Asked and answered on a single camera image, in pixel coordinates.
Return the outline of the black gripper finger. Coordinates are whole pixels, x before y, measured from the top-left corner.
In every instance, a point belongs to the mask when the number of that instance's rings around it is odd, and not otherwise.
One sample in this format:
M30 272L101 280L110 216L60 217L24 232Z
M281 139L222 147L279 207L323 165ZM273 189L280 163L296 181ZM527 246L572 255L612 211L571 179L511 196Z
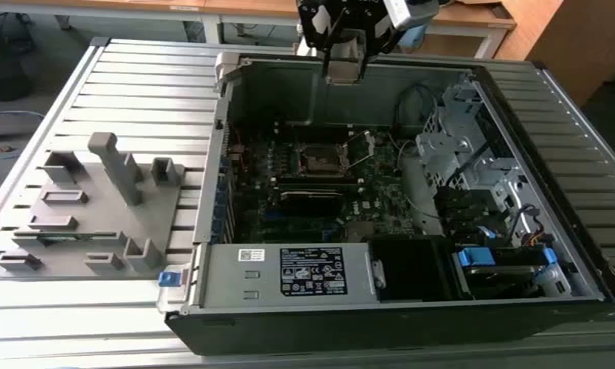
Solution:
M348 42L343 39L343 23L349 10L341 7L336 15L329 15L324 28L324 41L321 42L323 68L321 74L327 81L333 80L335 59L348 56Z
M367 65L377 54L387 54L396 44L396 29L392 20L381 18L363 28L363 49L359 61L359 77L365 75Z

